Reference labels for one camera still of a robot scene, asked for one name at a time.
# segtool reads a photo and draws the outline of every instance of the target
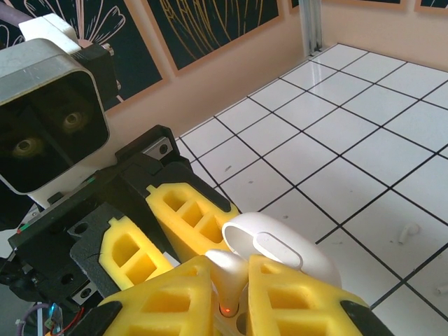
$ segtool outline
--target wall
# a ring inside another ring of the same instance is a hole
[[[289,0],[279,1],[283,18],[268,22],[224,46],[225,51],[206,56],[199,66],[176,75],[167,59],[159,67],[166,80],[140,92],[107,112],[109,124],[124,143],[156,124],[173,129],[176,136],[242,99],[303,60],[298,13],[290,15]],[[144,8],[134,8],[141,26],[154,42],[156,55],[164,48]]]
[[[322,5],[326,46],[350,46],[448,70],[448,21],[445,16],[414,12],[414,0],[406,10]]]

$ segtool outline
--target framed picture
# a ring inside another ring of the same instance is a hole
[[[415,0],[415,11],[432,14],[448,14],[448,0]]]
[[[278,18],[277,0],[147,0],[148,14],[181,70]]]
[[[406,9],[406,0],[323,0],[337,4],[386,8],[386,9]]]
[[[109,43],[115,51],[113,63],[121,84],[119,95],[104,102],[109,109],[162,80],[125,0],[0,0],[38,17],[56,13],[76,31],[81,46]],[[0,40],[7,46],[24,41],[17,27],[0,21]]]

